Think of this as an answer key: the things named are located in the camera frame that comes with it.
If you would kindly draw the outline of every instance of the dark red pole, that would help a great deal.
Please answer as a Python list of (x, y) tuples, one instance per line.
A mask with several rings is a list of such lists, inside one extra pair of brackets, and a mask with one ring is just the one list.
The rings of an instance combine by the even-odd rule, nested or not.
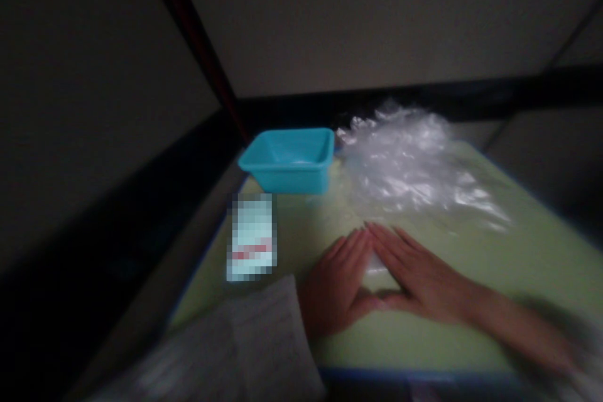
[(234, 91), (216, 57), (209, 39), (205, 34), (197, 10), (191, 0), (165, 0), (168, 7), (179, 22), (181, 31), (185, 34), (192, 51), (197, 57), (203, 73), (222, 105), (226, 107), (232, 120), (235, 122), (245, 144), (250, 143), (249, 134), (241, 121), (236, 109), (237, 99)]

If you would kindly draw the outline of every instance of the right hand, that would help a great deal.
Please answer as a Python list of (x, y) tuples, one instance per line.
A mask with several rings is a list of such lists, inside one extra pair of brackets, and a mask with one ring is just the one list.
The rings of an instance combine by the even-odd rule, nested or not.
[(375, 252), (406, 291), (385, 297), (389, 308), (464, 323), (553, 372), (575, 371), (570, 342), (536, 313), (456, 272), (403, 229), (367, 227)]
[(473, 322), (476, 306), (492, 292), (456, 272), (403, 229), (366, 223), (375, 253), (404, 293), (385, 296), (390, 308), (447, 323)]

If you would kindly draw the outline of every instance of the crumpled plastic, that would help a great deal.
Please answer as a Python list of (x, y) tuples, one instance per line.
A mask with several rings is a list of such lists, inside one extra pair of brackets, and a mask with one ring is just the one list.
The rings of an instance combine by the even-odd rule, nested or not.
[(450, 125), (443, 117), (387, 100), (375, 119), (354, 117), (350, 129), (339, 128), (336, 135), (359, 215), (464, 211), (494, 231), (511, 225), (470, 165), (450, 152)]

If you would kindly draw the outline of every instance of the blue plastic tub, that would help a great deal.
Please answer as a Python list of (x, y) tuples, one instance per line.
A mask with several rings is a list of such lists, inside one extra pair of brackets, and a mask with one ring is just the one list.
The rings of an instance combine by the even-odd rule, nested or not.
[(330, 129), (262, 132), (239, 159), (266, 193), (325, 193), (333, 162)]

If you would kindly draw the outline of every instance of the blurred card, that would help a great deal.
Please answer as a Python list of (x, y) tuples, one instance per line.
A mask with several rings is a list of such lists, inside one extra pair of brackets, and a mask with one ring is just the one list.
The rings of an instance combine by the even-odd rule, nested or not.
[(258, 280), (276, 266), (276, 219), (270, 193), (236, 194), (230, 214), (227, 281)]

